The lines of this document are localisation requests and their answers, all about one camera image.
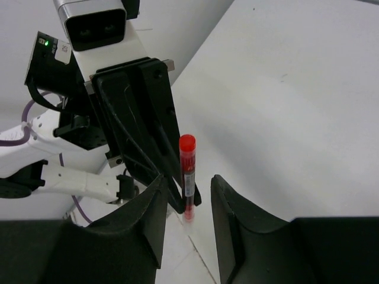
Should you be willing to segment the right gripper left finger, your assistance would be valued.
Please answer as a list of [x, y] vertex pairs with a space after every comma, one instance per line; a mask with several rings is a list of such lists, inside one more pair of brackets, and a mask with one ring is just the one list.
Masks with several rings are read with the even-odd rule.
[[2, 283], [154, 283], [161, 268], [168, 183], [81, 227], [70, 220], [1, 222]]

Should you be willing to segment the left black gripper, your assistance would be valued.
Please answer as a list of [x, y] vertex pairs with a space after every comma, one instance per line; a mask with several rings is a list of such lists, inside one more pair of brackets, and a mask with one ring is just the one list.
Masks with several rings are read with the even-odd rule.
[[[106, 67], [91, 83], [129, 174], [145, 186], [163, 174], [170, 206], [183, 213], [180, 133], [166, 63], [145, 57]], [[57, 107], [62, 111], [55, 137], [85, 150], [107, 144], [85, 88], [64, 96]]]

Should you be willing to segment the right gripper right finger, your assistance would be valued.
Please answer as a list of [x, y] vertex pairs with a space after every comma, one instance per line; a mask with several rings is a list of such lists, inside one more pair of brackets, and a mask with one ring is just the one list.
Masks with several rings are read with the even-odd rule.
[[284, 221], [220, 175], [211, 207], [221, 283], [377, 283], [377, 217]]

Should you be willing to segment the red pen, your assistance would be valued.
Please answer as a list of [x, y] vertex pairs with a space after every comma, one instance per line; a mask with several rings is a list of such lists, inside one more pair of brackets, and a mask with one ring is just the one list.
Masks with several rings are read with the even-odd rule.
[[183, 220], [187, 223], [192, 223], [194, 219], [195, 151], [195, 137], [191, 134], [182, 135], [179, 138], [179, 159], [181, 166], [182, 200], [184, 202]]

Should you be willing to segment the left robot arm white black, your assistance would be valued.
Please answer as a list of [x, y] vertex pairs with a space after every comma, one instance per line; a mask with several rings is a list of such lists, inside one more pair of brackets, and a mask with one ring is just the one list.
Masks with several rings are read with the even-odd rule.
[[180, 133], [168, 71], [168, 61], [143, 57], [98, 69], [85, 82], [70, 44], [37, 33], [25, 85], [46, 112], [1, 134], [1, 197], [50, 189], [42, 174], [51, 156], [107, 145], [108, 161], [124, 164], [140, 183], [164, 174], [169, 204], [183, 213]]

